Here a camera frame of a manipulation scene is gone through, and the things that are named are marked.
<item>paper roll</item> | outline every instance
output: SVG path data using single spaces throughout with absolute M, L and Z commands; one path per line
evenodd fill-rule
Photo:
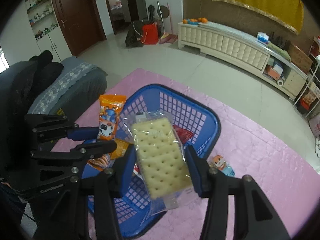
M 283 86 L 283 80 L 282 79 L 278 79 L 277 84 L 279 87 Z

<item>pink quilted surface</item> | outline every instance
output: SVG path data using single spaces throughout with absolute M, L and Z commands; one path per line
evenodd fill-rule
M 213 109 L 221 120 L 221 135 L 212 154 L 221 154 L 236 177 L 254 177 L 278 212 L 290 236 L 294 236 L 316 207 L 320 176 L 296 152 L 269 131 L 220 101 L 198 93 L 167 77 L 137 69 L 108 94 L 131 96 L 139 88 L 158 83 L 175 89 Z M 98 126 L 99 102 L 92 104 L 77 120 L 80 126 Z M 53 151 L 69 151 L 81 142 L 61 139 Z M 158 239 L 199 239 L 207 200 L 197 200 L 167 214 L 143 237 Z M 233 237 L 234 205 L 230 201 L 227 239 Z M 90 231 L 94 231 L 92 219 Z

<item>tufted cabinet drawer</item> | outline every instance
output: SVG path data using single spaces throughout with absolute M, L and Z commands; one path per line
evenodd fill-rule
M 264 67 L 268 57 L 266 54 L 232 38 L 200 28 L 181 26 L 181 40 L 226 53 L 260 70 Z

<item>cabinet door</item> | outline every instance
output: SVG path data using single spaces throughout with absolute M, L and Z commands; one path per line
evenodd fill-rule
M 49 37 L 61 60 L 72 56 L 60 27 L 57 27 L 49 32 Z
M 53 44 L 49 38 L 48 35 L 43 36 L 39 41 L 37 41 L 39 49 L 41 52 L 44 52 L 45 50 L 48 50 L 52 53 L 53 59 L 52 62 L 61 62 L 56 50 L 53 47 Z

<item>tile floor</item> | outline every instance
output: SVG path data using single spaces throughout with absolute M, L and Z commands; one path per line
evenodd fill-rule
M 199 49 L 175 44 L 125 47 L 126 32 L 111 36 L 79 57 L 108 73 L 108 87 L 136 68 L 159 73 L 231 106 L 260 124 L 301 155 L 320 173 L 315 138 L 307 121 L 293 108 L 288 97 L 258 77 Z

